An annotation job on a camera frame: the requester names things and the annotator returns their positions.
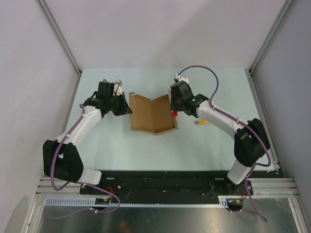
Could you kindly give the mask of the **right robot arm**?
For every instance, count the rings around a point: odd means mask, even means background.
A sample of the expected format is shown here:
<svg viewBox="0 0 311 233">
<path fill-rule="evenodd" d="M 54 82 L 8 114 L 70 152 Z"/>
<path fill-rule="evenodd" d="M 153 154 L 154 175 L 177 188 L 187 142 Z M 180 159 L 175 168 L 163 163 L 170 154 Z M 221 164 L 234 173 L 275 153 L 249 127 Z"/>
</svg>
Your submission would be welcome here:
<svg viewBox="0 0 311 233">
<path fill-rule="evenodd" d="M 267 155 L 268 163 L 263 166 L 271 165 L 268 151 L 270 142 L 259 119 L 246 121 L 232 116 L 213 105 L 208 97 L 202 94 L 195 96 L 190 85 L 184 80 L 175 81 L 170 89 L 173 111 L 207 120 L 234 140 L 235 162 L 227 174 L 228 180 L 224 182 L 224 189 L 228 194 L 235 195 L 241 190 L 241 182 L 259 165 L 258 159 Z"/>
</svg>

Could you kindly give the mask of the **yellow utility knife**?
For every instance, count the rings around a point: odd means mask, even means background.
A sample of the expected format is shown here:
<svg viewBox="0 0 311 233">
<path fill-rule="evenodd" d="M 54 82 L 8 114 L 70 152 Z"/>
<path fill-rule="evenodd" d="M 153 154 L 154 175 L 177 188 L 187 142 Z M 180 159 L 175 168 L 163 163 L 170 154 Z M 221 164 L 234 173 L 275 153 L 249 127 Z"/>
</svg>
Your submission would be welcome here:
<svg viewBox="0 0 311 233">
<path fill-rule="evenodd" d="M 209 121 L 200 119 L 200 120 L 194 121 L 194 124 L 195 125 L 204 125 L 204 124 L 209 124 Z"/>
</svg>

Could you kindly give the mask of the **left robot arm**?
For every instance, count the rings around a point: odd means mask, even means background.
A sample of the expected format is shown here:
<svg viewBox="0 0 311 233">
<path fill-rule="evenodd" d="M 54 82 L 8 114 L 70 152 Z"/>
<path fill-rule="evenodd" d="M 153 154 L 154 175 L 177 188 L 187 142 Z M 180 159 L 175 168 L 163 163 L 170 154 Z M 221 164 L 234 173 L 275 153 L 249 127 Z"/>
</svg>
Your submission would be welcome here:
<svg viewBox="0 0 311 233">
<path fill-rule="evenodd" d="M 112 83 L 107 80 L 100 81 L 98 89 L 80 104 L 81 115 L 71 128 L 55 140 L 45 141 L 43 144 L 45 175 L 70 183 L 89 183 L 90 188 L 97 194 L 107 190 L 107 181 L 101 178 L 102 173 L 83 164 L 78 147 L 91 129 L 109 112 L 115 116 L 132 113 L 121 86 L 121 80 Z"/>
</svg>

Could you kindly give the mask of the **brown cardboard express box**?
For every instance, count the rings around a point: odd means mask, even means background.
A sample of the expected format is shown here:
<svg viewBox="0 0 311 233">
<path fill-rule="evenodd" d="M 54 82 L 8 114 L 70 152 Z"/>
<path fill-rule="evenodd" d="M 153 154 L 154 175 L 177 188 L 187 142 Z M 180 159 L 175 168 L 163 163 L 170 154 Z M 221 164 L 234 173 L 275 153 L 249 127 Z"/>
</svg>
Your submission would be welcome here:
<svg viewBox="0 0 311 233">
<path fill-rule="evenodd" d="M 129 93 L 131 130 L 161 135 L 178 129 L 172 115 L 169 95 L 150 99 L 137 93 Z"/>
</svg>

